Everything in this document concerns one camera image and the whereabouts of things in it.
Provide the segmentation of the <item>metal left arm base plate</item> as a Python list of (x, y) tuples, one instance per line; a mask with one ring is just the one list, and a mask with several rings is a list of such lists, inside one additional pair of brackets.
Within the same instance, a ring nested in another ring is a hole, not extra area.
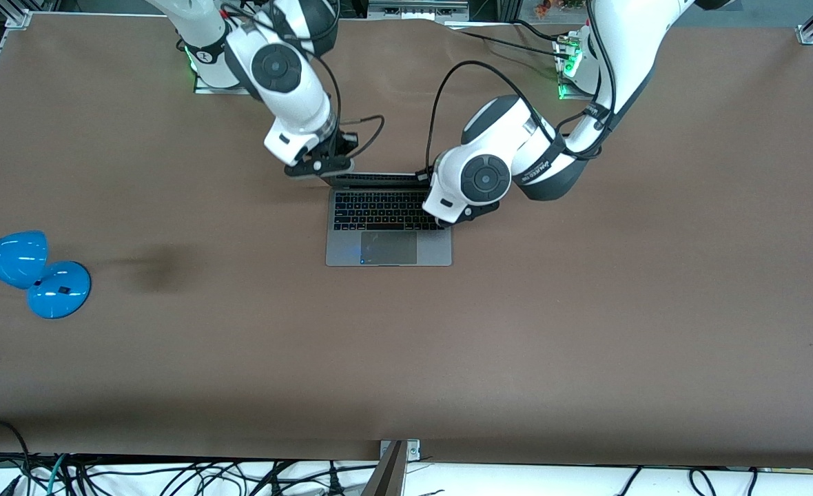
[(559, 34), (552, 42), (554, 53), (558, 55), (555, 68), (557, 68), (559, 98), (561, 100), (589, 100), (591, 94), (583, 91), (577, 84), (577, 72), (584, 59), (584, 53), (580, 47), (580, 38), (574, 37), (573, 34), (577, 34), (577, 32)]

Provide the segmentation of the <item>grey laptop with black keyboard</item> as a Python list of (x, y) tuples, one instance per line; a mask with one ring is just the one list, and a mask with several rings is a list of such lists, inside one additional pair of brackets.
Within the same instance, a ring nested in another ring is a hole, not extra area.
[(422, 208), (429, 189), (415, 173), (349, 173), (325, 178), (331, 188), (328, 267), (448, 267), (453, 239)]

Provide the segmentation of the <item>metal table edge bracket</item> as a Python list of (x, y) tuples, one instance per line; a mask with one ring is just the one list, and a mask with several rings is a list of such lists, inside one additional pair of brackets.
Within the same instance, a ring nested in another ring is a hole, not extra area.
[[(420, 441), (416, 439), (402, 440), (406, 446), (406, 460), (408, 462), (418, 462), (420, 459)], [(382, 459), (387, 452), (388, 447), (396, 442), (396, 440), (386, 439), (380, 442), (379, 459)]]

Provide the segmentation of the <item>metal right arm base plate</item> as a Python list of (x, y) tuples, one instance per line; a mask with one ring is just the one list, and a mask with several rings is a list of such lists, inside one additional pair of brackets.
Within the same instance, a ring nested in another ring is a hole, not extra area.
[(196, 74), (194, 91), (196, 94), (249, 94), (230, 70), (215, 69), (214, 67), (205, 67)]

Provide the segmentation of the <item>blue desk lamp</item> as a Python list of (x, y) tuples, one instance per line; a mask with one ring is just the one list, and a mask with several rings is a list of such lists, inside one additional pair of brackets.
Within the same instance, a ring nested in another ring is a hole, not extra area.
[(88, 301), (92, 277), (76, 261), (48, 262), (50, 246), (41, 230), (0, 238), (0, 281), (25, 292), (30, 311), (56, 320), (76, 313)]

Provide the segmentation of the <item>grey power strip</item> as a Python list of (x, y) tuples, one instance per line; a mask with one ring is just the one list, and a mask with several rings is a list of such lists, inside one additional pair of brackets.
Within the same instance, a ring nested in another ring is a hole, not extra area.
[(426, 19), (467, 22), (469, 0), (368, 0), (367, 19)]

